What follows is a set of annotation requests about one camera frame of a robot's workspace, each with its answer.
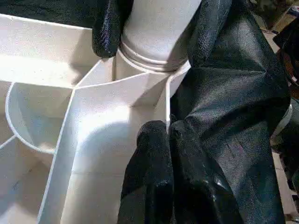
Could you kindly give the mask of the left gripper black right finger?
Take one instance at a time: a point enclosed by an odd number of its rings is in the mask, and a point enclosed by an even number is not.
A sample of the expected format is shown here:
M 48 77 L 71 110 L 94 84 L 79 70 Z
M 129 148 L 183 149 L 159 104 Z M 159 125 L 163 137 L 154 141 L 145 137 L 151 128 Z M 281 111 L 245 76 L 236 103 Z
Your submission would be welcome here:
M 178 224 L 240 224 L 236 199 L 224 173 L 186 122 L 170 126 L 174 210 Z

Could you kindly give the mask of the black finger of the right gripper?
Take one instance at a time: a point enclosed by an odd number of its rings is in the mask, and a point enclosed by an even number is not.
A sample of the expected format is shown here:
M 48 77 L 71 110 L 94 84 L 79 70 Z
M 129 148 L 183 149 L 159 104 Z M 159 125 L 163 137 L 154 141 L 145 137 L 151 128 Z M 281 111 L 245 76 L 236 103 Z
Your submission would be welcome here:
M 124 25 L 132 10 L 131 0 L 99 0 L 92 28 L 92 48 L 101 58 L 116 55 Z
M 213 51 L 232 5 L 231 0 L 203 0 L 187 28 L 186 57 L 191 67 L 202 66 Z

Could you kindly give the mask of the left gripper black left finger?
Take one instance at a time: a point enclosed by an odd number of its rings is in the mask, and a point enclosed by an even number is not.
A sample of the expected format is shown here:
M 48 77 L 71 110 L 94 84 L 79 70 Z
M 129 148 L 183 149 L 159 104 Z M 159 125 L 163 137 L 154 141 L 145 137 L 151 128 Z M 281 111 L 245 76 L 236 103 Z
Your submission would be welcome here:
M 145 123 L 126 167 L 120 224 L 170 224 L 173 217 L 173 168 L 165 123 Z

